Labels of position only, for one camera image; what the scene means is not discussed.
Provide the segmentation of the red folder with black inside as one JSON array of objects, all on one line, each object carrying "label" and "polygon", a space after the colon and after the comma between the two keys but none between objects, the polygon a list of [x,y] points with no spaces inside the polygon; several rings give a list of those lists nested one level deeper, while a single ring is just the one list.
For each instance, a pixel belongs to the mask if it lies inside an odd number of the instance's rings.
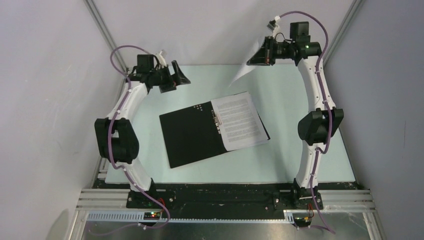
[{"label": "red folder with black inside", "polygon": [[177,168],[226,151],[211,101],[160,115],[169,166]]}]

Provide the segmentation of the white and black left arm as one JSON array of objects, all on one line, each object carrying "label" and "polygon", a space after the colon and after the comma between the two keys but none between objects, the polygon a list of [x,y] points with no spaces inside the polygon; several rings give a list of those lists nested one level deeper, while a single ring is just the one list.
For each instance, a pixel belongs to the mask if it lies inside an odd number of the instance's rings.
[{"label": "white and black left arm", "polygon": [[145,208],[152,208],[157,204],[158,195],[150,190],[153,179],[138,159],[140,143],[132,121],[153,87],[166,93],[179,85],[190,84],[190,80],[176,60],[167,64],[161,53],[139,54],[133,71],[122,75],[125,84],[118,102],[106,117],[94,122],[97,146],[100,156],[115,170],[123,172],[133,191],[140,192],[138,201]]}]

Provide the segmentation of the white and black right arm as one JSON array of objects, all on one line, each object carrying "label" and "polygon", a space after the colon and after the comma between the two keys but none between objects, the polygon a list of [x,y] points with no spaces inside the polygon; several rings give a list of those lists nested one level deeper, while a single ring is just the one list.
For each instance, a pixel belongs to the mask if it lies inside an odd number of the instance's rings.
[{"label": "white and black right arm", "polygon": [[297,125],[302,140],[302,154],[298,173],[290,190],[290,202],[303,209],[318,195],[317,173],[320,155],[326,154],[331,138],[340,126],[344,111],[337,108],[329,92],[322,67],[326,48],[312,42],[309,22],[292,22],[289,39],[278,41],[278,21],[271,20],[266,36],[257,52],[247,60],[248,66],[272,66],[277,60],[292,60],[299,70],[306,90],[308,114]]}]

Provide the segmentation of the printed paper sheet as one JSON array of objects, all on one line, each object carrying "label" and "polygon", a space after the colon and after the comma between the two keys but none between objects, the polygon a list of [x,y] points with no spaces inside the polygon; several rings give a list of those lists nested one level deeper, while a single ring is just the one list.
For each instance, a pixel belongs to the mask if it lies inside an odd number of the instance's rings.
[{"label": "printed paper sheet", "polygon": [[242,78],[244,75],[250,73],[251,71],[253,71],[257,67],[256,65],[248,65],[247,62],[257,53],[257,51],[260,49],[261,46],[262,46],[262,41],[260,41],[259,38],[256,39],[256,41],[253,43],[250,50],[248,51],[247,55],[245,56],[245,59],[244,59],[243,63],[240,65],[237,73],[235,74],[235,76],[232,78],[230,84],[228,85],[229,88],[237,80]]},{"label": "printed paper sheet", "polygon": [[249,92],[212,99],[210,102],[226,151],[265,144],[270,139]]}]

